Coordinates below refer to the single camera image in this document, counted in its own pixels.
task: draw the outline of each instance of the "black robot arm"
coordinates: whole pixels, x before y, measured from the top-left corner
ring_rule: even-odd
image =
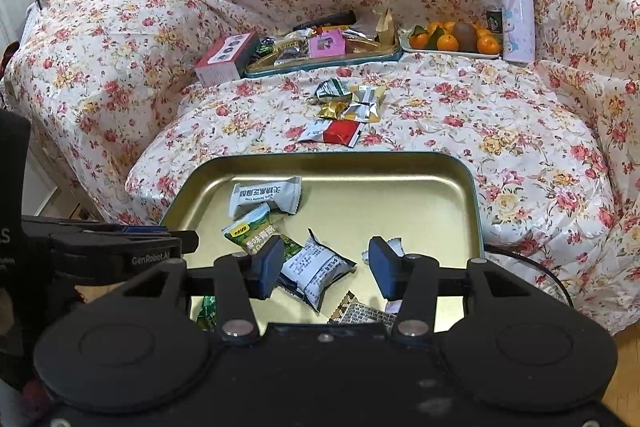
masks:
[[[159,264],[67,315],[42,336],[35,366],[54,403],[38,427],[399,425],[622,427],[600,400],[616,346],[591,319],[484,259],[466,269],[398,256],[379,237],[369,262],[383,296],[402,298],[382,324],[269,324],[282,244],[211,268]],[[185,302],[215,295],[215,331]],[[463,296],[465,318],[433,332],[438,296]]]
[[[0,288],[12,309],[0,334],[0,379],[19,391],[34,377],[37,338],[82,301],[76,285],[124,282],[198,247],[189,230],[22,216],[29,139],[29,121],[0,110]]]

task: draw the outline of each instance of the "kiwi fruit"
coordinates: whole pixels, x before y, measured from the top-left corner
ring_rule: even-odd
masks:
[[[478,50],[478,32],[468,22],[456,22],[451,34],[458,41],[458,49],[465,53],[476,53]]]

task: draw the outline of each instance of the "black cable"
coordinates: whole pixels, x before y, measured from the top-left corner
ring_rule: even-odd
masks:
[[[541,272],[544,272],[546,275],[551,277],[551,280],[554,283],[556,283],[556,285],[562,290],[562,293],[564,294],[564,298],[566,298],[567,304],[569,304],[571,308],[575,308],[574,302],[571,300],[571,295],[569,295],[569,292],[564,287],[564,284],[562,284],[562,282],[558,279],[558,277],[556,277],[556,274],[554,274],[547,267],[542,266],[542,264],[537,263],[536,261],[534,261],[533,259],[530,259],[529,257],[524,257],[519,253],[514,253],[512,251],[505,250],[504,248],[500,248],[500,247],[494,247],[493,245],[488,245],[486,243],[484,244],[484,250],[489,253],[493,253],[495,255],[503,255],[505,257],[511,257],[512,259],[516,259],[517,261],[522,261],[523,263],[529,264],[532,267],[537,268]]]

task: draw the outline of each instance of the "thermos bottle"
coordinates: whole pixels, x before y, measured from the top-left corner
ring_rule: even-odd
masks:
[[[502,0],[502,56],[508,62],[536,58],[533,0]]]

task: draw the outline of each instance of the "round black disc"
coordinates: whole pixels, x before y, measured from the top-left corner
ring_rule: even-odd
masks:
[[[83,410],[134,412],[179,393],[206,362],[207,335],[153,299],[123,298],[67,315],[34,351],[43,382]]]
[[[541,314],[506,300],[446,333],[444,357],[470,393],[498,407],[553,412],[604,392],[617,360],[606,330],[569,308]]]

